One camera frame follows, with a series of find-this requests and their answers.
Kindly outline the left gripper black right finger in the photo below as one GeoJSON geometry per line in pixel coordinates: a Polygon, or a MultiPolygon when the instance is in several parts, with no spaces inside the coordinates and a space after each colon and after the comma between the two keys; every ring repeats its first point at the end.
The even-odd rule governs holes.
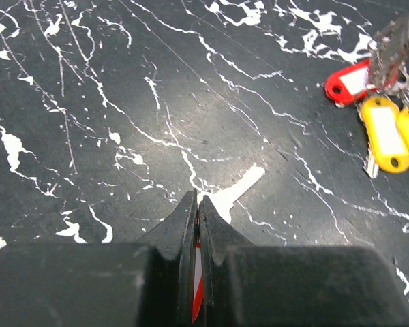
{"type": "Polygon", "coordinates": [[[258,246],[199,206],[207,326],[409,326],[385,259],[359,246],[258,246]]]}

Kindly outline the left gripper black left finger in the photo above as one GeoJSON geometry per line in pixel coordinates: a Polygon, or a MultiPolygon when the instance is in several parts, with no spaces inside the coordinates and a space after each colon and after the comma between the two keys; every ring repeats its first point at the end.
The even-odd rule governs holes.
{"type": "Polygon", "coordinates": [[[0,326],[190,326],[197,193],[131,243],[0,250],[0,326]]]}

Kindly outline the red tag key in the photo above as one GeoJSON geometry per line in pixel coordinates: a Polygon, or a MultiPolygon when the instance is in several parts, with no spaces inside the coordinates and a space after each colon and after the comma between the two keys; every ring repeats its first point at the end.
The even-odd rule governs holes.
{"type": "MultiPolygon", "coordinates": [[[[251,187],[254,186],[265,174],[265,169],[252,165],[245,171],[243,176],[231,187],[220,189],[216,193],[200,192],[197,195],[197,203],[200,204],[205,196],[208,196],[214,207],[217,209],[220,217],[231,224],[232,217],[230,210],[234,203],[251,187]]],[[[194,299],[192,303],[192,322],[198,319],[203,300],[203,282],[202,282],[202,264],[201,264],[201,246],[200,241],[194,247],[195,249],[195,267],[194,267],[194,299]]]]}

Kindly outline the red key with silver blade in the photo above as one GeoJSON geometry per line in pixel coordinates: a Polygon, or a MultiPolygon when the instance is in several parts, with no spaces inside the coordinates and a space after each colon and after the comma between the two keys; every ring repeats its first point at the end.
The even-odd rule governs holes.
{"type": "Polygon", "coordinates": [[[381,89],[375,84],[369,83],[371,61],[371,59],[363,59],[354,65],[331,74],[324,84],[326,98],[338,108],[355,104],[374,93],[389,98],[389,89],[392,89],[394,84],[398,82],[402,68],[396,65],[393,68],[393,73],[389,74],[391,79],[381,89]]]}

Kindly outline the metal keyring with keys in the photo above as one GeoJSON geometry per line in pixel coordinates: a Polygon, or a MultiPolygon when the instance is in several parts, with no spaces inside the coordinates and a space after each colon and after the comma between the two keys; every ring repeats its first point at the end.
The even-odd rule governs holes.
{"type": "Polygon", "coordinates": [[[368,50],[367,59],[372,60],[369,83],[383,89],[393,68],[402,68],[389,98],[374,93],[354,104],[368,137],[363,169],[376,178],[380,170],[399,174],[409,168],[409,15],[378,31],[368,50]]]}

